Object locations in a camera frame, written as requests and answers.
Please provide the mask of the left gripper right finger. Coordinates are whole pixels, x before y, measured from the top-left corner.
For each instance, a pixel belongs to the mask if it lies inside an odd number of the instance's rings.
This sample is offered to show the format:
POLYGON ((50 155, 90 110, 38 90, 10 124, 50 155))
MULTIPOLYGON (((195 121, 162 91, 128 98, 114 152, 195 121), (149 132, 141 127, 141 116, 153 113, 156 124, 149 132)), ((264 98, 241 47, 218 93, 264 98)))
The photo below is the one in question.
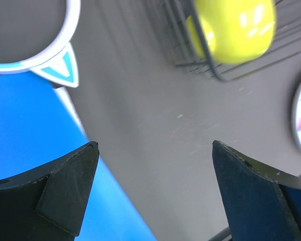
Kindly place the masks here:
POLYGON ((212 144, 212 160, 232 240, 301 240, 301 175, 221 141, 212 144))

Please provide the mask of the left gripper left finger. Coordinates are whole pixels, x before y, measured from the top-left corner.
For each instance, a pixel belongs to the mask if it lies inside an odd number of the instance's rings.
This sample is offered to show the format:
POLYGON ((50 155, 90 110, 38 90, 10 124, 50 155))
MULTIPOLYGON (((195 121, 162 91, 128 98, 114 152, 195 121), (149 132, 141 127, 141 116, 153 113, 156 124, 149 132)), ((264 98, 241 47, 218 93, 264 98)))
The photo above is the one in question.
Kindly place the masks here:
POLYGON ((80 233, 99 159, 91 141, 0 180, 0 240, 74 240, 80 233))

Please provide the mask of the black wire dish rack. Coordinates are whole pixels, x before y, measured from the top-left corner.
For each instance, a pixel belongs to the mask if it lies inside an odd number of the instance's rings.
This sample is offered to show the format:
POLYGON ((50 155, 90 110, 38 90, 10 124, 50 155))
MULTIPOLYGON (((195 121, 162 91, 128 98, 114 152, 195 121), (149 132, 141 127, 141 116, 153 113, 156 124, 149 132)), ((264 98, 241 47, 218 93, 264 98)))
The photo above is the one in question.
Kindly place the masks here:
POLYGON ((144 1, 164 57, 227 82, 301 55, 301 1, 144 1))

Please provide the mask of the lime green bowl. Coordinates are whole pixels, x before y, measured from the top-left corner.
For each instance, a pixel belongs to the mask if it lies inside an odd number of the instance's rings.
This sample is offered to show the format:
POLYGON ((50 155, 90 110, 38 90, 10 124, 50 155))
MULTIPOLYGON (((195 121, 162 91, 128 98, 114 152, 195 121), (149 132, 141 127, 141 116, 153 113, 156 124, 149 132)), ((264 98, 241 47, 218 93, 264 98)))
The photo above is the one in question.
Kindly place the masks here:
POLYGON ((222 64, 240 64, 262 56, 276 31, 274 1, 195 1, 210 55, 222 64))

